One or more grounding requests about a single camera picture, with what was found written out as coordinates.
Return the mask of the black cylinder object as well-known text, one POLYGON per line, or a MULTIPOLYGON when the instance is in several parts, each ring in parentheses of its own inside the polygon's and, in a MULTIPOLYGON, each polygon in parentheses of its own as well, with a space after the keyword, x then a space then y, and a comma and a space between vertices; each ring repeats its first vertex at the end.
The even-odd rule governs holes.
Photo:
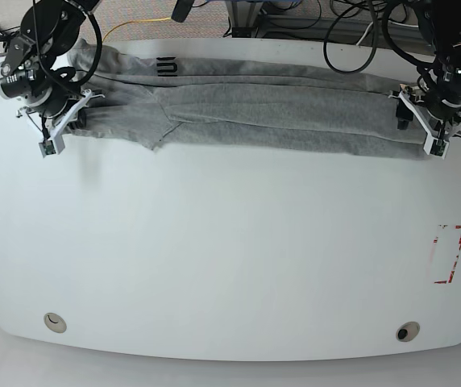
POLYGON ((177 23, 183 23, 187 19, 194 3, 194 0, 177 0, 171 19, 177 23))

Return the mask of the grey printed T-shirt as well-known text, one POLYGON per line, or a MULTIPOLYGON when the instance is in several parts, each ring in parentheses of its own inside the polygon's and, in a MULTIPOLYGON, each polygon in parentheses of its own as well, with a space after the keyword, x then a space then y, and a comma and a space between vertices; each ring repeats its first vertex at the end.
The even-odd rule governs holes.
POLYGON ((165 144, 239 145, 423 160, 425 132, 397 128, 398 81, 307 65, 139 58, 103 48, 72 134, 165 144))

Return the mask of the red tape rectangle marking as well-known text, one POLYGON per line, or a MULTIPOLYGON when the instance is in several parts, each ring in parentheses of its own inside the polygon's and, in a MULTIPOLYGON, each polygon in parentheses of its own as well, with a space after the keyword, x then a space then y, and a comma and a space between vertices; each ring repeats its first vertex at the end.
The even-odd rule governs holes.
POLYGON ((439 225, 430 261, 430 278, 436 285, 453 281, 461 253, 461 225, 439 225))

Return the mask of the aluminium frame base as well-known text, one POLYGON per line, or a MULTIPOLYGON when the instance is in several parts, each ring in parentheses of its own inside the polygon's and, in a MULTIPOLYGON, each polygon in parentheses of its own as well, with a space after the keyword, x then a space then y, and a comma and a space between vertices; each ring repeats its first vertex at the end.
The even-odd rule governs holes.
POLYGON ((266 1, 225 1, 232 38, 251 38, 266 1))

